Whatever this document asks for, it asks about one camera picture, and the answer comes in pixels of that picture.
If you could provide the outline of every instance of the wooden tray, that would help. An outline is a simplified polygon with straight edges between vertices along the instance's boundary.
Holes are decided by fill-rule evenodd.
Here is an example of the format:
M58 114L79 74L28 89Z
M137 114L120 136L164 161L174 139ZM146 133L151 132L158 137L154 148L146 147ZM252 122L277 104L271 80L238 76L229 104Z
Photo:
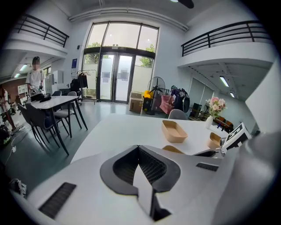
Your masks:
M216 135L215 133L211 132L210 134L210 139L208 140L207 142L207 146L210 148L210 149L216 149L216 148L219 148L220 147L220 140L221 140L221 137Z
M184 154L182 151L178 150L177 148L175 148L174 146L171 146L171 145L166 145L162 149L166 150L166 151L170 151L170 152L176 152L176 153L179 153L179 154Z
M187 138L187 133L174 121L163 120L162 131L167 141L171 143L182 143Z

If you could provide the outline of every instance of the doorway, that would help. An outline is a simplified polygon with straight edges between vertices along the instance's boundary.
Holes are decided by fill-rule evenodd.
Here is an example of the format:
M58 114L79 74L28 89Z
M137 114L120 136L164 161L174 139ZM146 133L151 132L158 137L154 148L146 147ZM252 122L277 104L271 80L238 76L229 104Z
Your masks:
M129 102L136 56L121 53L102 53L97 88L101 102Z

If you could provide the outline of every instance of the tree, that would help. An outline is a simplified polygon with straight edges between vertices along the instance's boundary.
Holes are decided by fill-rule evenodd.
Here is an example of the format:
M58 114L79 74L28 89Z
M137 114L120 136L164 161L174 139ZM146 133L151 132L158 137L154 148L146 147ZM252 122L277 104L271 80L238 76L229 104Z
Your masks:
M146 51L151 51L151 52L155 52L155 48L153 46L153 44L151 44L149 47L145 48ZM143 67L152 67L152 59L151 58L147 58L147 57L141 57L140 61L142 62Z
M93 42L92 44L88 44L88 47L87 48L90 48L90 47L100 47L101 44L98 43L98 42ZM98 59L99 59L99 54L96 53L96 54L87 54L86 57L85 57L85 64L98 64Z

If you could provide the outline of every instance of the black railing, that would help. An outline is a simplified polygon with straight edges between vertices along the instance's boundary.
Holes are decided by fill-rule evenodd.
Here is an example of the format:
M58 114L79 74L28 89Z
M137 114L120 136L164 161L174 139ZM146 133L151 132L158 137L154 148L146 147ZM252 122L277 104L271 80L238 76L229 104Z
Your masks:
M63 47L65 47L66 39L69 38L67 34L63 33L59 29L27 14L23 15L19 19L14 29L18 30L18 33L20 33L20 31L34 33L36 35L42 36L44 40L46 38L50 39L61 44Z
M206 46L214 47L213 45L217 43L239 39L248 39L252 42L259 41L259 39L271 40L259 21L243 21L211 30L182 44L182 56L190 54L194 50L203 50Z

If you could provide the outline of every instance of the vase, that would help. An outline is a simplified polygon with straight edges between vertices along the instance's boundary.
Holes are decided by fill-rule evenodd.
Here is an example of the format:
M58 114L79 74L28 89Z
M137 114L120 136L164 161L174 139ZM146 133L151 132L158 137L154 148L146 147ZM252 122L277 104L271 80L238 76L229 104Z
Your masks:
M206 124L206 128L209 129L210 126L212 125L212 122L213 122L213 117L212 116L209 116L205 122Z

